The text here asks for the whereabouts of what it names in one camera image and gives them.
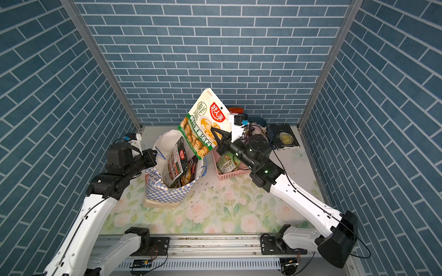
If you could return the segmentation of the white green condiment packet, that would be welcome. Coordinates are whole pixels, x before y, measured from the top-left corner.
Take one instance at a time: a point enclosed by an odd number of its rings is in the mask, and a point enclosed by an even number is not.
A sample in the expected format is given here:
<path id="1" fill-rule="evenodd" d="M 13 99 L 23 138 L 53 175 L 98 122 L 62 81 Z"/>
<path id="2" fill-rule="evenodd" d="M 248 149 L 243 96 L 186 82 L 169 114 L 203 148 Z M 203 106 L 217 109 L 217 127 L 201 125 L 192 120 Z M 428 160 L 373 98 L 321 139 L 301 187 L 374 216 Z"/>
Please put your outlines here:
<path id="1" fill-rule="evenodd" d="M 231 131 L 229 115 L 229 110 L 210 88 L 202 92 L 178 127 L 198 159 L 216 147 L 212 127 Z"/>

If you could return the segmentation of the dark green fish condiment packet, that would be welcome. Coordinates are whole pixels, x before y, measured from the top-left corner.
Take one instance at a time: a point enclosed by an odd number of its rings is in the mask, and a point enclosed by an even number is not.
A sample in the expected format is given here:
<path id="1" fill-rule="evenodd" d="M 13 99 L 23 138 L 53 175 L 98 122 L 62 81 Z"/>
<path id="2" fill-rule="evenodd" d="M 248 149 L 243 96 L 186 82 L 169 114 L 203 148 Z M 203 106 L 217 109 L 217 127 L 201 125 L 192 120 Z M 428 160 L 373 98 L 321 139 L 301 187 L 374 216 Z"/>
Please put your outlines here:
<path id="1" fill-rule="evenodd" d="M 178 139 L 172 148 L 171 155 L 163 169 L 162 180 L 168 188 L 176 188 L 180 178 L 186 172 L 188 157 L 185 149 L 184 138 Z"/>

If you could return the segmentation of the blue checkered paper bag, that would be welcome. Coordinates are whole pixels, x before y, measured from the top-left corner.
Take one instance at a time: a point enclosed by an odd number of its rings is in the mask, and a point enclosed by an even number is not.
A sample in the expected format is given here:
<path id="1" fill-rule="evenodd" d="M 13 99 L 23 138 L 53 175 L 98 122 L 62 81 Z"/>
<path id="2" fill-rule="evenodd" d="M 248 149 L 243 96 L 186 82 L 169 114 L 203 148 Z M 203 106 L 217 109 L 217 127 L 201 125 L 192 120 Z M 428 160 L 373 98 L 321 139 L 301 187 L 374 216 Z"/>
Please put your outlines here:
<path id="1" fill-rule="evenodd" d="M 154 144 L 154 150 L 157 151 L 157 165 L 147 169 L 145 172 L 145 196 L 144 207 L 175 209 L 180 202 L 189 194 L 194 184 L 207 172 L 207 161 L 198 160 L 196 166 L 195 180 L 181 187 L 180 182 L 176 188 L 168 188 L 162 180 L 163 169 L 171 155 L 172 148 L 183 134 L 177 130 L 171 130 L 161 135 Z M 194 152 L 184 142 L 188 161 L 195 156 Z"/>

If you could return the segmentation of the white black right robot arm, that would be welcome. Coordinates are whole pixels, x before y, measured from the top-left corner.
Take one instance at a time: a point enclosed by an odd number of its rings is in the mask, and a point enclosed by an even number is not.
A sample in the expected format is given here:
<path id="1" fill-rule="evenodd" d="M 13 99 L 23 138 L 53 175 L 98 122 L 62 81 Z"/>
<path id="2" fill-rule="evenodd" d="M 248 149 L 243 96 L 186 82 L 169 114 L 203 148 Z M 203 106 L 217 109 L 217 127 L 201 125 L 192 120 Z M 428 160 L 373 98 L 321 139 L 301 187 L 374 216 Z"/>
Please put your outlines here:
<path id="1" fill-rule="evenodd" d="M 272 148 L 263 135 L 253 135 L 244 143 L 230 132 L 217 128 L 211 132 L 219 155 L 233 154 L 250 168 L 256 186 L 282 199 L 312 223 L 319 233 L 313 251 L 333 266 L 344 267 L 358 240 L 357 216 L 350 211 L 341 213 L 297 185 L 282 166 L 270 159 Z"/>

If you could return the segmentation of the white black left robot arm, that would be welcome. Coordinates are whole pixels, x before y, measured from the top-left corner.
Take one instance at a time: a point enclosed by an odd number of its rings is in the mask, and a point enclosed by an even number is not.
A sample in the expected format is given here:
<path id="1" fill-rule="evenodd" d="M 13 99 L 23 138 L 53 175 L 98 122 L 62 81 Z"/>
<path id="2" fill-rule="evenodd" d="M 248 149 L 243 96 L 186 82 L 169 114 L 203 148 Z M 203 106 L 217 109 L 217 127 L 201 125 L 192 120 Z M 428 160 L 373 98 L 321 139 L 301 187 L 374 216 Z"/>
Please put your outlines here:
<path id="1" fill-rule="evenodd" d="M 108 215 L 130 180 L 155 167 L 157 154 L 154 149 L 143 150 L 139 140 L 108 148 L 106 170 L 91 180 L 73 226 L 43 275 L 108 276 L 131 254 L 151 249 L 149 229 L 131 227 L 111 248 L 94 259 L 90 257 Z"/>

